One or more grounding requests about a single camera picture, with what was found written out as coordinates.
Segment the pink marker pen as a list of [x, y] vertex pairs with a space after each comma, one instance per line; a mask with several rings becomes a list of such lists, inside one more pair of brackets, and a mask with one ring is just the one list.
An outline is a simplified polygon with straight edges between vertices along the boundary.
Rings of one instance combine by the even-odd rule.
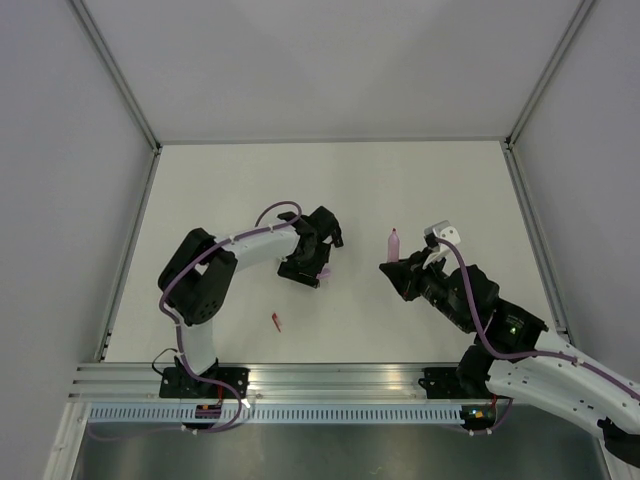
[[400, 258], [400, 239], [396, 228], [391, 230], [387, 241], [387, 261], [398, 262]]

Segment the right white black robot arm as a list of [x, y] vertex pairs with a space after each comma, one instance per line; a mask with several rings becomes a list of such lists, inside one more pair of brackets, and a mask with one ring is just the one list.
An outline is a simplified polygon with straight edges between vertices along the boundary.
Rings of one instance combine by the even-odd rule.
[[502, 299], [477, 266], [444, 272], [423, 250], [380, 271], [405, 301], [425, 299], [474, 336], [455, 371], [460, 392], [528, 403], [597, 439], [619, 460], [639, 464], [639, 385], [595, 362], [546, 323]]

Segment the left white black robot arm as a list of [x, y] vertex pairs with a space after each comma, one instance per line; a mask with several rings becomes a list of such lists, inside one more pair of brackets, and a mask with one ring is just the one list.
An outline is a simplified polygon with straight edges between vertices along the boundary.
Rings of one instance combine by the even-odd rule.
[[320, 206], [305, 215], [293, 201], [273, 204], [253, 228], [239, 233], [191, 230], [158, 278], [159, 309], [174, 322], [177, 355], [185, 368], [183, 387], [197, 398], [216, 389], [213, 318], [235, 274], [278, 260], [279, 277], [316, 288], [331, 249], [343, 246], [341, 226], [330, 210]]

